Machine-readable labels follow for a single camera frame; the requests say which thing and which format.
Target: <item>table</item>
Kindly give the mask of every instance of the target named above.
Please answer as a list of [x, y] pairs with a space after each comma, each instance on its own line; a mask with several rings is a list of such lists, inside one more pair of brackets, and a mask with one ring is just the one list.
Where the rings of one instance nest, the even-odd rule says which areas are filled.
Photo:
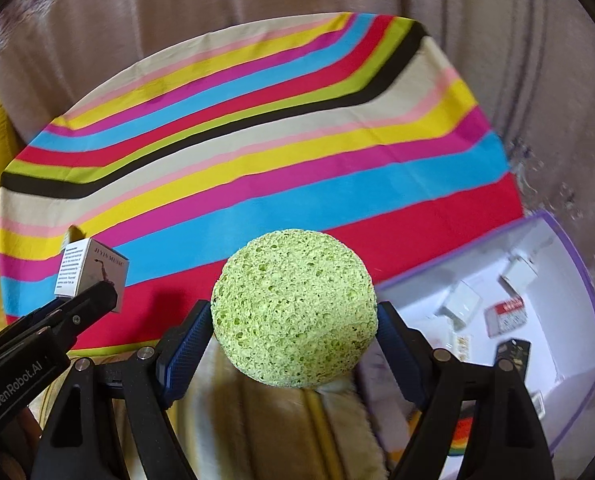
[[117, 74], [7, 168], [5, 311], [53, 297], [72, 224], [130, 260], [122, 312], [76, 346], [107, 354], [180, 322], [266, 232], [327, 232], [379, 283], [521, 215], [501, 142], [420, 23], [247, 23]]

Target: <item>metal screw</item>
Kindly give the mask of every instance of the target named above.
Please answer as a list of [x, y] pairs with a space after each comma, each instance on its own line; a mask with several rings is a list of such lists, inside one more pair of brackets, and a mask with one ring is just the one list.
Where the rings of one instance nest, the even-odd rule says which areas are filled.
[[83, 357], [82, 359], [77, 359], [77, 361], [75, 361], [75, 369], [78, 372], [84, 371], [89, 366], [90, 366], [90, 360], [88, 360], [85, 357]]
[[511, 361], [509, 361], [508, 359], [502, 359], [500, 360], [500, 362], [498, 363], [498, 366], [500, 367], [501, 370], [505, 371], [505, 372], [512, 372], [514, 365]]
[[440, 363], [448, 363], [451, 360], [451, 352], [445, 348], [436, 348], [433, 351], [433, 357], [435, 358], [435, 361], [439, 361]]
[[152, 346], [142, 346], [137, 351], [137, 357], [139, 359], [148, 359], [151, 358], [155, 354], [155, 349]]

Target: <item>round sponge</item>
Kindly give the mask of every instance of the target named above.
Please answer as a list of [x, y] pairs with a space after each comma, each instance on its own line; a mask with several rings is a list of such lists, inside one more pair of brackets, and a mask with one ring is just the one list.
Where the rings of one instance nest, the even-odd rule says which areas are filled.
[[359, 256], [335, 238], [288, 229], [231, 256], [215, 283], [213, 327], [249, 377], [315, 386], [351, 370], [377, 331], [377, 300]]

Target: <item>striped cloth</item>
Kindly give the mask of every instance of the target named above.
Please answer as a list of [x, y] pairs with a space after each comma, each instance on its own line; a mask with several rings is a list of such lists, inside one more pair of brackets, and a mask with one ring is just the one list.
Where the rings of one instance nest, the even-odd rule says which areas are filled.
[[11, 318], [49, 301], [77, 225], [130, 260], [122, 312], [76, 347], [118, 352], [266, 232], [327, 232], [378, 283], [521, 214], [498, 137], [419, 23], [280, 18], [154, 54], [49, 124], [2, 176], [2, 291]]

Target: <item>blue gripper pad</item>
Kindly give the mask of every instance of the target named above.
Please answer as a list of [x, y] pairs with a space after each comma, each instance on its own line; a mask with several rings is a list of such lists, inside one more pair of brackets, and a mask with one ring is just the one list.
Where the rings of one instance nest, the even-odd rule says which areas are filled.
[[433, 349], [388, 301], [377, 304], [377, 342], [405, 399], [425, 409], [433, 389]]
[[200, 300], [182, 324], [167, 330], [160, 340], [155, 374], [162, 386], [160, 401], [165, 408], [186, 393], [212, 335], [211, 304]]

